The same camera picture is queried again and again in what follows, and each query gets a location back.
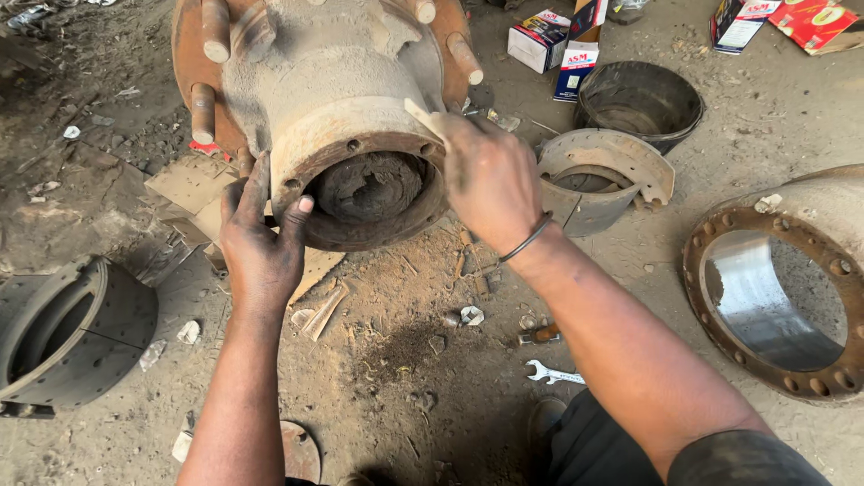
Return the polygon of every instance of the wrench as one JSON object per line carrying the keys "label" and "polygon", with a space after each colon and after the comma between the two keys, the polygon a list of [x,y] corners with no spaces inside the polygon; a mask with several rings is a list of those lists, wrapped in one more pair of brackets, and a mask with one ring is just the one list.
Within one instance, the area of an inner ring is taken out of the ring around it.
{"label": "wrench", "polygon": [[540,364],[540,361],[531,360],[525,363],[525,365],[534,365],[537,368],[537,372],[532,374],[528,378],[531,378],[534,381],[541,380],[547,376],[549,376],[549,381],[546,382],[547,385],[551,385],[558,380],[565,381],[573,381],[574,383],[579,383],[580,385],[585,385],[585,380],[582,379],[582,375],[578,373],[564,373],[563,371],[557,371],[555,369],[549,369]]}

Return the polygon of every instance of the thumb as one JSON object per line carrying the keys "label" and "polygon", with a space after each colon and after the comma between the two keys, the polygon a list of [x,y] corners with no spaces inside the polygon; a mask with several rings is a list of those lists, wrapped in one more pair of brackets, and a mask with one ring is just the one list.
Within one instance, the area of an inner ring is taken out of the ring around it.
{"label": "thumb", "polygon": [[303,245],[303,228],[314,205],[315,199],[311,195],[303,195],[285,209],[282,224],[279,225],[279,236],[276,237],[279,246]]}

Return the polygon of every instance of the hand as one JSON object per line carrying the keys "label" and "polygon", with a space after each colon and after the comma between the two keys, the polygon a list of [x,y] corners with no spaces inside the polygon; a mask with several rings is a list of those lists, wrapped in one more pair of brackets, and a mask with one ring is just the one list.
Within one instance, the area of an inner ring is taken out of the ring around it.
{"label": "hand", "polygon": [[279,234],[266,227],[270,154],[258,158],[248,180],[238,179],[222,195],[219,243],[231,279],[235,315],[281,317],[303,274],[303,227],[314,200],[304,195],[285,210]]}
{"label": "hand", "polygon": [[450,206],[498,254],[511,252],[543,217],[534,153],[485,118],[446,113],[431,117],[447,149]]}

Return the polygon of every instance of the forearm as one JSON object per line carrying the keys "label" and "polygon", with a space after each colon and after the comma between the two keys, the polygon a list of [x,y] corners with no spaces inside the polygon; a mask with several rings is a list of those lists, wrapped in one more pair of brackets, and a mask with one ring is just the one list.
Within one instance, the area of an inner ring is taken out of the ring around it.
{"label": "forearm", "polygon": [[284,484],[276,355],[282,316],[232,316],[178,484]]}
{"label": "forearm", "polygon": [[557,225],[511,260],[549,304],[597,400],[665,477],[687,444],[735,428],[770,433],[744,398]]}

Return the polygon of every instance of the rubber bucket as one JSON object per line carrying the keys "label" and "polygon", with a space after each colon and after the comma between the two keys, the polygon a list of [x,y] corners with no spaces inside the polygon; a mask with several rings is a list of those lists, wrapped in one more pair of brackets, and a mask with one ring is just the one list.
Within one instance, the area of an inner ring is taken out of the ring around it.
{"label": "rubber bucket", "polygon": [[649,62],[597,67],[579,87],[576,128],[607,128],[645,140],[662,155],[689,137],[705,103],[686,79]]}

